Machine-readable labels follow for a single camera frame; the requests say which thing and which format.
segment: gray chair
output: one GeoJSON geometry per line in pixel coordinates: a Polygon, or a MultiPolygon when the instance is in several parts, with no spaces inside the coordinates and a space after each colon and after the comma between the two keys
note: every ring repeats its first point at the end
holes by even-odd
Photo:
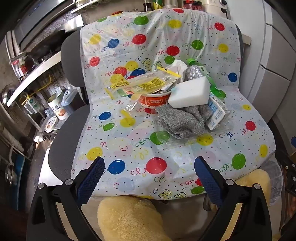
{"type": "MultiPolygon", "coordinates": [[[[80,87],[84,102],[88,103],[81,62],[79,31],[72,33],[62,44],[61,59],[65,77],[75,87],[80,87]]],[[[61,180],[71,178],[76,147],[90,113],[89,104],[76,110],[65,121],[56,135],[48,155],[51,171],[61,180]]]]}

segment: white sponge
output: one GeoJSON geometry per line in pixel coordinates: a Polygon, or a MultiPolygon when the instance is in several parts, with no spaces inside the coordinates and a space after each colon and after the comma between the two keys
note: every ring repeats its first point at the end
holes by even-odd
{"type": "Polygon", "coordinates": [[[207,104],[209,102],[210,83],[207,77],[196,78],[177,84],[168,99],[175,109],[207,104]]]}

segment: tablecloth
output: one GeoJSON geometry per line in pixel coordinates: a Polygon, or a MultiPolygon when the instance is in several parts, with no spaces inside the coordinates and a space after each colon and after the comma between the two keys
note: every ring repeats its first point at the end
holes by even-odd
{"type": "Polygon", "coordinates": [[[83,27],[81,64],[91,111],[76,149],[72,178],[102,156],[105,172],[94,196],[171,200],[204,192],[193,166],[198,156],[234,180],[258,168],[275,151],[275,142],[260,114],[239,92],[240,61],[233,22],[196,10],[123,12],[83,27]],[[120,111],[130,99],[113,100],[105,88],[189,58],[203,63],[215,80],[234,128],[165,148],[157,139],[151,109],[137,106],[133,121],[127,121],[120,111]]]}

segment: gray rag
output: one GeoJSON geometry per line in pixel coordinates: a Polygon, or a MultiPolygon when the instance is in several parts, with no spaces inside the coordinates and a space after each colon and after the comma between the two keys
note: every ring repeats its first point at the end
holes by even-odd
{"type": "Polygon", "coordinates": [[[213,113],[207,104],[180,109],[174,109],[170,104],[165,104],[155,110],[158,113],[160,125],[177,139],[206,133],[205,121],[213,113]]]}

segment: metal bolt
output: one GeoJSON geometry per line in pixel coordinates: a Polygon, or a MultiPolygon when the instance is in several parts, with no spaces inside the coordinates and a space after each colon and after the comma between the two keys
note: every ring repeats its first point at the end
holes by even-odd
{"type": "Polygon", "coordinates": [[[65,184],[66,184],[67,186],[71,185],[72,183],[73,183],[73,179],[67,179],[67,180],[65,181],[65,184]]]}
{"type": "Polygon", "coordinates": [[[254,188],[256,188],[257,190],[259,190],[261,188],[261,186],[258,183],[255,183],[254,188]]]}
{"type": "Polygon", "coordinates": [[[44,188],[44,186],[45,186],[44,183],[40,183],[40,184],[38,185],[38,188],[39,188],[39,189],[42,189],[42,188],[44,188]]]}
{"type": "Polygon", "coordinates": [[[227,185],[232,186],[233,185],[233,180],[227,179],[226,183],[227,183],[227,185]]]}

